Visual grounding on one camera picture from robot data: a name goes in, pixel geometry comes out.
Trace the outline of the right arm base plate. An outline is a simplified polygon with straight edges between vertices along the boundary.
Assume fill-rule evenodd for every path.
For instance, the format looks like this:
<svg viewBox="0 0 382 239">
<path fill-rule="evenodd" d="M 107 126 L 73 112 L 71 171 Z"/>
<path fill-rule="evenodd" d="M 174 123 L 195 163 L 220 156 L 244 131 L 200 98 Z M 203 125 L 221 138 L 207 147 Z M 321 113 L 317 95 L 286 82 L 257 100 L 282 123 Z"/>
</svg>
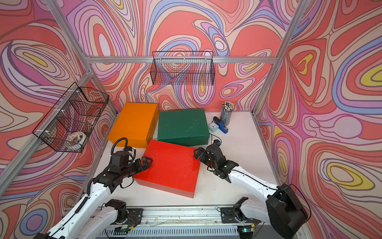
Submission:
<svg viewBox="0 0 382 239">
<path fill-rule="evenodd" d="M 245 218 L 243 215 L 235 212 L 233 207 L 218 207 L 216 210 L 220 213 L 221 222 L 223 224 L 253 223 L 253 220 Z"/>
</svg>

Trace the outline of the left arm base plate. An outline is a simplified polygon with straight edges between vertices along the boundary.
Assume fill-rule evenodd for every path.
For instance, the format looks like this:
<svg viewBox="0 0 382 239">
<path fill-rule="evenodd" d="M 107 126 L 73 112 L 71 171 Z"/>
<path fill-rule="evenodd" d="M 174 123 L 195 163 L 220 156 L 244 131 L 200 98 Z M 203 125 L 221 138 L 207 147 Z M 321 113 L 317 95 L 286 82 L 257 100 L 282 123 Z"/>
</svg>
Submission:
<svg viewBox="0 0 382 239">
<path fill-rule="evenodd" d="M 120 231 L 131 231 L 141 224 L 143 208 L 111 209 L 116 212 L 116 218 L 110 225 L 117 225 Z"/>
</svg>

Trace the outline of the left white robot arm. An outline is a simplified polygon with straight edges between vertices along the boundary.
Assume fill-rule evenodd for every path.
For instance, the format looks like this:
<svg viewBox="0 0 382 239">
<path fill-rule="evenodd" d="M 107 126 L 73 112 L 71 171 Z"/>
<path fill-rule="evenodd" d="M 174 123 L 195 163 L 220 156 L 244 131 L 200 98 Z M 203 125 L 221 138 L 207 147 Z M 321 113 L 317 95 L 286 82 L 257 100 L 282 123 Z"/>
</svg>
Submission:
<svg viewBox="0 0 382 239">
<path fill-rule="evenodd" d="M 112 223 L 125 224 L 129 220 L 126 203 L 109 200 L 92 220 L 90 217 L 102 206 L 125 178 L 148 170 L 153 159 L 136 159 L 128 150 L 118 151 L 110 157 L 109 165 L 87 185 L 85 195 L 71 211 L 47 233 L 38 233 L 36 239 L 76 239 L 78 236 L 96 238 Z"/>
</svg>

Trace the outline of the red shoebox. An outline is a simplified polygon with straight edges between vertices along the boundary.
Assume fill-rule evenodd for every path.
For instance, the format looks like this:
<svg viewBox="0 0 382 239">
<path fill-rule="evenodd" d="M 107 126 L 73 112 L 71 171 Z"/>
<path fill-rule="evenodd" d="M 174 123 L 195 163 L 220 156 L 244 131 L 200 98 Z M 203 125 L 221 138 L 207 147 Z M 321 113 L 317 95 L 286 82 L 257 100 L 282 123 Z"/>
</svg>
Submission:
<svg viewBox="0 0 382 239">
<path fill-rule="evenodd" d="M 142 186 L 193 198 L 200 170 L 194 148 L 151 140 L 144 156 L 152 159 L 151 167 L 134 176 Z"/>
</svg>

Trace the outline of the orange shoebox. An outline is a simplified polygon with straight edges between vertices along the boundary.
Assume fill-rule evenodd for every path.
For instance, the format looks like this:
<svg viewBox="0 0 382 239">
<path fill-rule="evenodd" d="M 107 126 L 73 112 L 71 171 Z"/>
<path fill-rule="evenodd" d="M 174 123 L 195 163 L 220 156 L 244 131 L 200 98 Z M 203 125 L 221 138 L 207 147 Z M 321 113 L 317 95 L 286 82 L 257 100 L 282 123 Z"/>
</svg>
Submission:
<svg viewBox="0 0 382 239">
<path fill-rule="evenodd" d="M 158 118 L 157 104 L 126 103 L 108 135 L 108 140 L 116 143 L 125 137 L 129 146 L 147 148 L 153 138 Z"/>
</svg>

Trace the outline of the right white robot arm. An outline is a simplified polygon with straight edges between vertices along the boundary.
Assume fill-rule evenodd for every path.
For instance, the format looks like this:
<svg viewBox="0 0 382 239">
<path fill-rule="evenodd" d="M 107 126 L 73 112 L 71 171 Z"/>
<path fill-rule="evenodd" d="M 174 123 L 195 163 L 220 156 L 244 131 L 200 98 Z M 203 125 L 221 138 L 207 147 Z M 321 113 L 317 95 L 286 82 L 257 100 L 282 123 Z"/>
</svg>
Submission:
<svg viewBox="0 0 382 239">
<path fill-rule="evenodd" d="M 199 147 L 194 151 L 194 158 L 215 176 L 245 189 L 261 201 L 256 203 L 249 197 L 242 197 L 232 207 L 221 208 L 223 223 L 268 223 L 282 238 L 291 239 L 308 221 L 305 208 L 289 185 L 278 186 L 264 181 L 238 163 L 226 159 L 219 142 L 207 148 Z"/>
</svg>

